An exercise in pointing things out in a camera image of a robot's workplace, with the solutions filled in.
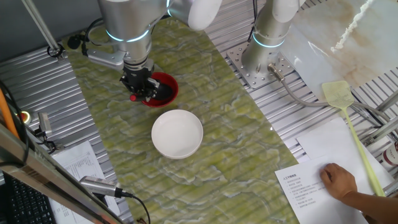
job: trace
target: table mat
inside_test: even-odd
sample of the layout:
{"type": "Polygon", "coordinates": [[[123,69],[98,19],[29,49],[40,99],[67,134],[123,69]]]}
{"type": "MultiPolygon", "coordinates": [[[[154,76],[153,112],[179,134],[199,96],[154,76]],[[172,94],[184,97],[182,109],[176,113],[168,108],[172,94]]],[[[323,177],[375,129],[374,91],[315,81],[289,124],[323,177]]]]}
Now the table mat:
{"type": "MultiPolygon", "coordinates": [[[[101,29],[93,38],[108,39],[101,29]]],[[[205,32],[172,18],[156,25],[149,57],[180,88],[164,108],[131,102],[121,72],[66,49],[118,181],[144,201],[152,223],[298,223],[274,174],[297,161],[205,32]],[[181,160],[160,155],[150,136],[174,109],[191,111],[204,130],[199,150],[181,160]]],[[[137,201],[127,202],[146,219],[137,201]]]]}

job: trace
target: orange object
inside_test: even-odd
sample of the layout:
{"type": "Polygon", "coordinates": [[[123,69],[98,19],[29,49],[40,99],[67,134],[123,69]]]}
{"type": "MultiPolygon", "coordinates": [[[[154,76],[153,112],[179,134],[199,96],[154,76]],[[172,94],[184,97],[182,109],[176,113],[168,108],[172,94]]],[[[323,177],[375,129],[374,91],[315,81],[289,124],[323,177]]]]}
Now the orange object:
{"type": "Polygon", "coordinates": [[[6,126],[10,132],[15,135],[15,137],[19,138],[17,129],[15,128],[14,121],[12,120],[11,111],[8,107],[6,97],[4,96],[3,92],[0,90],[0,110],[6,122],[6,126]]]}

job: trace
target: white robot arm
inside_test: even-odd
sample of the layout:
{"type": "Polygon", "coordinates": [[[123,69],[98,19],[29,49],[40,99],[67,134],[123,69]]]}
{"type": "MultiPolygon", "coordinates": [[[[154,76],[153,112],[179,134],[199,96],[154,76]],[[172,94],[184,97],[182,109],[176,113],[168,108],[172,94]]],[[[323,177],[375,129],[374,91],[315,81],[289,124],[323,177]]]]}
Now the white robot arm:
{"type": "Polygon", "coordinates": [[[246,73],[268,73],[268,65],[276,63],[292,19],[304,1],[267,0],[257,16],[252,41],[242,54],[246,73]]]}
{"type": "Polygon", "coordinates": [[[152,47],[150,30],[169,14],[193,30],[208,27],[217,15],[222,0],[98,0],[106,32],[114,53],[85,49],[93,62],[124,70],[121,82],[135,101],[164,100],[172,92],[169,86],[151,78],[154,62],[148,58],[152,47]]]}

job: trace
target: white paper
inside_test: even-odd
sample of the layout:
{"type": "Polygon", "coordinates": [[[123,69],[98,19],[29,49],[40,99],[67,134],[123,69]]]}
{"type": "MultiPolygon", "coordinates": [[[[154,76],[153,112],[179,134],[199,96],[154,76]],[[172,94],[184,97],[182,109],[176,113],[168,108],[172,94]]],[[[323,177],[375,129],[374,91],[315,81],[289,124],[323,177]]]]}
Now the white paper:
{"type": "Polygon", "coordinates": [[[326,156],[275,172],[301,224],[368,224],[362,214],[334,199],[320,178],[326,156]]]}
{"type": "MultiPolygon", "coordinates": [[[[89,141],[84,142],[71,149],[65,150],[53,157],[63,168],[65,168],[76,180],[84,176],[105,179],[100,164],[95,156],[89,141]]],[[[120,210],[114,197],[105,196],[108,208],[119,215],[120,210]]],[[[50,198],[50,204],[58,224],[90,224],[91,221],[71,211],[69,208],[59,204],[50,198]]]]}
{"type": "MultiPolygon", "coordinates": [[[[333,119],[327,124],[300,136],[297,140],[311,159],[328,156],[331,162],[338,164],[355,176],[359,192],[374,194],[354,138],[342,118],[333,119]]],[[[386,187],[392,183],[394,178],[364,146],[363,149],[380,181],[381,187],[386,187]]]]}

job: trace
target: gray hose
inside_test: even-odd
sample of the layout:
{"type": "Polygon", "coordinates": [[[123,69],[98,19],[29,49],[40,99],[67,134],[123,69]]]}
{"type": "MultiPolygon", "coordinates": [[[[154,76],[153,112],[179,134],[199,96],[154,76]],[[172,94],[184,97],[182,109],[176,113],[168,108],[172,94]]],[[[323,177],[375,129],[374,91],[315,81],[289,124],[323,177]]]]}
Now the gray hose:
{"type": "MultiPolygon", "coordinates": [[[[282,81],[283,86],[285,87],[287,93],[295,100],[298,101],[299,103],[303,104],[304,106],[311,106],[311,107],[321,107],[321,106],[330,106],[328,103],[309,103],[306,101],[301,100],[299,97],[297,97],[293,91],[289,88],[289,86],[287,85],[286,81],[283,80],[282,81]]],[[[379,115],[382,119],[386,120],[386,122],[389,122],[390,119],[382,112],[374,109],[373,107],[369,106],[369,105],[365,105],[363,103],[358,103],[358,102],[354,102],[353,106],[357,106],[357,107],[361,107],[361,108],[366,108],[369,111],[372,111],[373,113],[379,115]]]]}

